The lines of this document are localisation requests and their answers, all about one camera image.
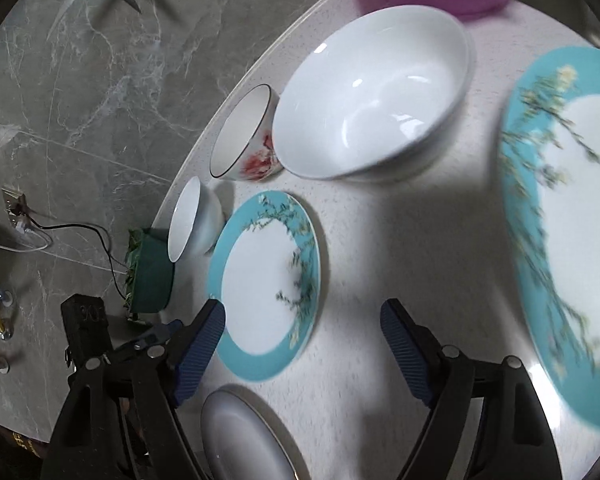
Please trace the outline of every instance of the white cable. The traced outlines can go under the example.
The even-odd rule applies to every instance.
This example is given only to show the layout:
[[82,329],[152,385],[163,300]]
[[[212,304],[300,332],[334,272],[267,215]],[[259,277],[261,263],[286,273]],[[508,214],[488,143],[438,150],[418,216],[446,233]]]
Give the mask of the white cable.
[[51,245],[51,238],[45,238],[39,232],[34,231],[33,229],[27,229],[26,232],[35,234],[37,237],[44,240],[45,244],[41,247],[33,247],[31,249],[15,249],[13,247],[5,247],[4,245],[0,245],[0,249],[3,251],[9,251],[10,253],[35,253],[36,251],[42,251]]

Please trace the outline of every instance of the turquoise plate rim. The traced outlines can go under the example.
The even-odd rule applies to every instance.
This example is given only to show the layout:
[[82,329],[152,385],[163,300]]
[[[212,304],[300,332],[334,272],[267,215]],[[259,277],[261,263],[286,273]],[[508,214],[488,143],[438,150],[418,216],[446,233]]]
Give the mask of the turquoise plate rim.
[[320,249],[318,238],[315,235],[314,224],[302,204],[295,197],[278,190],[266,190],[256,193],[256,195],[246,200],[229,218],[216,242],[216,248],[209,264],[209,272],[206,280],[208,296],[222,301],[222,278],[227,258],[236,240],[243,232],[244,226],[253,222],[257,218],[258,213],[264,210],[260,203],[261,197],[266,197],[278,205],[281,202],[292,203],[294,207],[299,209],[303,219],[308,223],[309,231],[307,233],[300,234],[295,232],[292,235],[299,248],[311,238],[314,241],[313,246],[307,249],[310,251],[310,261],[305,260],[304,257],[301,258],[301,261],[311,263],[310,274],[314,288],[310,295],[309,315],[305,320],[299,322],[298,342],[293,348],[290,348],[289,345],[291,334],[294,330],[293,327],[272,351],[262,355],[247,354],[241,350],[231,339],[228,330],[224,329],[218,343],[218,355],[232,373],[247,381],[265,381],[275,377],[302,353],[313,331],[320,302]]
[[[554,81],[565,81],[564,78],[558,79],[558,69],[567,66],[576,71],[577,79],[564,91],[564,83],[552,87],[552,91],[560,92],[559,95],[564,99],[562,106],[577,97],[600,94],[599,49],[570,46],[540,57],[517,81],[509,99],[500,137],[499,169],[518,290],[541,364],[571,409],[581,418],[600,427],[600,359],[596,357],[595,346],[579,339],[570,326],[564,329],[562,325],[559,330],[556,329],[555,320],[562,322],[568,314],[560,306],[559,296],[552,294],[552,290],[556,291],[552,289],[553,281],[544,252],[544,231],[538,214],[538,148],[511,135],[513,132],[524,134],[526,140],[531,136],[539,139],[538,132],[542,133],[544,128],[552,124],[554,119],[542,111],[523,118],[525,107],[531,108],[523,100],[529,102],[530,95],[531,98],[540,95],[538,92],[524,92],[539,88],[534,86],[541,81],[539,78],[555,77]],[[526,168],[523,162],[530,164],[535,171]],[[534,268],[546,270],[548,280],[540,280]]]

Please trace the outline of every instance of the white table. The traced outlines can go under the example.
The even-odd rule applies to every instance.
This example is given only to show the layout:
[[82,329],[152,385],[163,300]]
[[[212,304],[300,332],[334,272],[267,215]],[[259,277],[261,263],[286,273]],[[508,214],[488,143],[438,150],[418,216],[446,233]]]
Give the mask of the white table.
[[[219,128],[237,101],[260,82],[281,92],[321,41],[359,15],[355,0],[321,0],[264,54],[218,110],[174,181],[154,222],[169,224],[178,194],[208,160]],[[245,384],[277,414],[314,480],[393,479],[426,418],[413,399],[379,327],[379,308],[399,298],[442,344],[499,362],[518,355],[554,432],[564,478],[582,478],[600,454],[600,430],[581,422],[544,375],[518,305],[496,173],[498,129],[509,91],[541,54],[586,44],[552,18],[518,2],[467,23],[477,69],[458,138],[425,173],[393,185],[311,182],[283,172],[262,184],[211,183],[230,215],[264,189],[291,192],[318,231],[325,276],[314,334],[303,355],[265,383]],[[176,265],[165,319],[189,322],[206,299],[209,257]],[[214,389],[240,381],[214,356],[196,397],[180,410],[193,449],[198,415]],[[462,478],[477,429],[472,411],[449,478]]]

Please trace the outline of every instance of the black cable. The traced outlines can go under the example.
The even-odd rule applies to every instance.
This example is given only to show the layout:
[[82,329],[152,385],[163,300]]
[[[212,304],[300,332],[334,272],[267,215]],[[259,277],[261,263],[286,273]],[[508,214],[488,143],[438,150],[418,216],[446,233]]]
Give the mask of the black cable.
[[102,238],[102,235],[100,234],[100,231],[97,230],[95,227],[91,226],[91,225],[86,225],[86,224],[58,224],[58,225],[40,225],[38,222],[36,222],[27,211],[23,211],[22,212],[24,214],[24,216],[26,216],[33,225],[35,225],[38,229],[42,229],[43,231],[51,231],[53,229],[65,229],[67,227],[78,227],[81,229],[88,229],[89,231],[93,231],[98,235],[98,238],[100,239],[100,243],[102,244],[102,248],[104,249],[105,253],[107,253],[107,258],[109,259],[109,268],[111,269],[111,275],[113,277],[113,284],[116,286],[116,290],[118,292],[118,294],[120,295],[120,298],[122,298],[123,300],[126,301],[126,296],[124,294],[122,294],[122,291],[120,291],[120,288],[118,286],[118,280],[116,280],[116,273],[113,270],[113,261],[112,261],[112,256],[111,256],[111,252],[109,249],[107,249],[106,244],[104,243],[104,238]]

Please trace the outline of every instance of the blue and white plate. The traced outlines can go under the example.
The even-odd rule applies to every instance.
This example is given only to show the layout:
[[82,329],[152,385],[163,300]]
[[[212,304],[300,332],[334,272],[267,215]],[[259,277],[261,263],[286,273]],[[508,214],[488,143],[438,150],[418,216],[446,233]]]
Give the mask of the blue and white plate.
[[561,48],[526,71],[500,162],[532,338],[556,389],[600,426],[600,50]]
[[306,211],[265,191],[229,218],[211,258],[209,296],[224,304],[222,362],[238,377],[279,374],[309,339],[320,296],[320,254]]

